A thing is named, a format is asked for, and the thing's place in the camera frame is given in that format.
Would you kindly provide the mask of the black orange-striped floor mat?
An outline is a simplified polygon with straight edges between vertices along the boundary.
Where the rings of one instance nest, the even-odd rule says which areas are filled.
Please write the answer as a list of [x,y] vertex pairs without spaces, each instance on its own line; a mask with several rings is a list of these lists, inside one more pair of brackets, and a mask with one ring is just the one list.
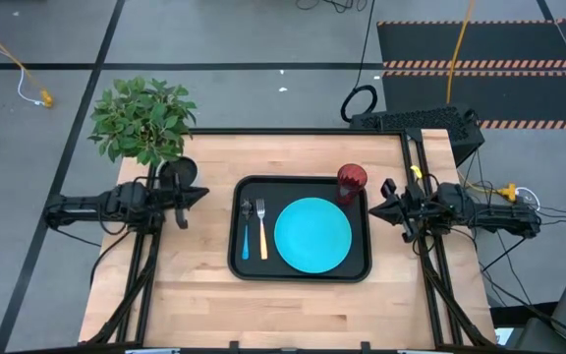
[[465,104],[488,129],[566,129],[566,19],[380,22],[387,108]]

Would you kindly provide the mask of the yellow power plug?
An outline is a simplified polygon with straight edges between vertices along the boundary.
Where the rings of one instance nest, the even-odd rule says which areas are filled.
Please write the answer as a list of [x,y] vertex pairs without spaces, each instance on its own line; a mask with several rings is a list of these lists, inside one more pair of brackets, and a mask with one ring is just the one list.
[[483,194],[500,196],[510,203],[515,203],[517,200],[517,186],[513,183],[509,183],[505,188],[500,189],[496,189],[494,187],[482,187],[470,182],[466,182],[465,185],[468,188]]

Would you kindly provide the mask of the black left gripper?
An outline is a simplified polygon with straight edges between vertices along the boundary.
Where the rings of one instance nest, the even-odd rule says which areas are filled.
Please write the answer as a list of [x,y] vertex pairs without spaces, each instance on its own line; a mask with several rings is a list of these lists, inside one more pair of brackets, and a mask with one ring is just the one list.
[[205,187],[189,186],[184,188],[184,195],[177,173],[160,173],[159,188],[161,190],[161,200],[165,208],[173,208],[177,225],[180,229],[187,229],[189,223],[187,220],[187,207],[194,206],[206,194],[210,192]]

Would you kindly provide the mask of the black serving tray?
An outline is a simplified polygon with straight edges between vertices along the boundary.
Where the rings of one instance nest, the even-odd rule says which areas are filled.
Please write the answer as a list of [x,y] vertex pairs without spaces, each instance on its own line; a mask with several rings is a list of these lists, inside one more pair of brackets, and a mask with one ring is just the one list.
[[[230,221],[227,263],[231,272],[243,280],[304,281],[355,283],[365,279],[372,267],[368,221],[367,193],[361,191],[347,205],[336,204],[337,179],[310,176],[247,176],[236,185]],[[274,225],[280,212],[290,203],[302,198],[321,198],[334,203],[347,216],[352,226],[353,244],[346,259],[335,269],[309,274],[287,265],[277,253]],[[241,202],[249,199],[254,211],[250,219],[250,258],[242,259],[245,219]],[[264,199],[264,226],[268,259],[260,258],[259,219],[256,199]]]

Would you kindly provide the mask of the orange-handled metal fork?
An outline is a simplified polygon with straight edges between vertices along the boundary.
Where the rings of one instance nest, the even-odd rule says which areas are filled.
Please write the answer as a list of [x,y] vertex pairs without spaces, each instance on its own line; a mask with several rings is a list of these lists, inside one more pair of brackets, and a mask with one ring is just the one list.
[[268,259],[268,250],[267,250],[267,240],[265,234],[265,226],[264,226],[264,216],[265,216],[265,206],[264,206],[264,199],[256,199],[256,213],[259,219],[259,246],[260,246],[260,258],[262,260]]

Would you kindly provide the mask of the blue-handled metal spoon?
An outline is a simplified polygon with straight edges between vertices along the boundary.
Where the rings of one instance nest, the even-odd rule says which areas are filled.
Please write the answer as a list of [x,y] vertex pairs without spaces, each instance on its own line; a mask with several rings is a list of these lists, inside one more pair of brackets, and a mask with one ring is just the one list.
[[245,219],[244,223],[244,240],[242,249],[242,259],[244,261],[250,258],[250,242],[249,242],[249,229],[250,229],[250,219],[253,215],[254,207],[249,199],[243,199],[241,202],[241,213]]

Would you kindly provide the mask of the black aluminium table frame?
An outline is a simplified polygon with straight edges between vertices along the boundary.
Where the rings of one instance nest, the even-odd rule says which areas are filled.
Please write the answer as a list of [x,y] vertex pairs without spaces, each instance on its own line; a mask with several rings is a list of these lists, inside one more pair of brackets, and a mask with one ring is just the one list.
[[152,287],[130,313],[128,338],[147,346],[243,349],[430,349],[452,341],[448,312],[430,307],[419,258],[399,228],[369,222],[371,270],[358,283],[245,281],[228,267],[236,184],[248,175],[332,176],[345,163],[368,173],[368,202],[382,182],[407,182],[406,148],[396,135],[329,129],[200,132],[186,152],[208,194],[187,229],[168,214],[157,238]]

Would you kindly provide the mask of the turquoise round plate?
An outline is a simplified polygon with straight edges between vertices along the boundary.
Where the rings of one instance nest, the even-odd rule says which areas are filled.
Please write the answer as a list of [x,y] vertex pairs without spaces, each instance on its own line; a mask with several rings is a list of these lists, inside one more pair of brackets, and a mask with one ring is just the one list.
[[353,244],[346,214],[321,198],[302,198],[287,205],[277,217],[273,238],[282,260],[309,274],[338,267]]

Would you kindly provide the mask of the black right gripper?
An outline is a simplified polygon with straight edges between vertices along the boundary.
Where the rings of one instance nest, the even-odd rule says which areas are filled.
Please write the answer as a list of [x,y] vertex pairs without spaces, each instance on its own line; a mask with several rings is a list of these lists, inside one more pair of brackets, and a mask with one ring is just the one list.
[[396,184],[387,178],[381,187],[381,195],[385,201],[369,209],[368,213],[393,226],[404,228],[402,239],[405,243],[413,243],[420,235],[418,221],[422,217],[425,192],[417,182],[409,183],[401,195],[396,193]]

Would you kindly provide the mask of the red plastic cup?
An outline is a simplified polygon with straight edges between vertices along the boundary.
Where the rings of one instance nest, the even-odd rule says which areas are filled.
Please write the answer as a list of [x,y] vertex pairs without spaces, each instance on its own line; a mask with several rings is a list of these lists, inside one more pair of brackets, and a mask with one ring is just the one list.
[[348,163],[341,166],[337,172],[336,202],[339,205],[351,203],[367,182],[368,175],[360,165]]

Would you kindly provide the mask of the green leafy potted plant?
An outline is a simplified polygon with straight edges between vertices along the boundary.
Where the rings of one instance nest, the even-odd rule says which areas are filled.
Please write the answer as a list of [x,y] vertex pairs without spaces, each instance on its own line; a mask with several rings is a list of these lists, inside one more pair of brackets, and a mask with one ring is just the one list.
[[185,138],[197,122],[196,109],[182,85],[142,76],[116,79],[93,106],[87,138],[112,162],[130,158],[158,168],[183,156]]

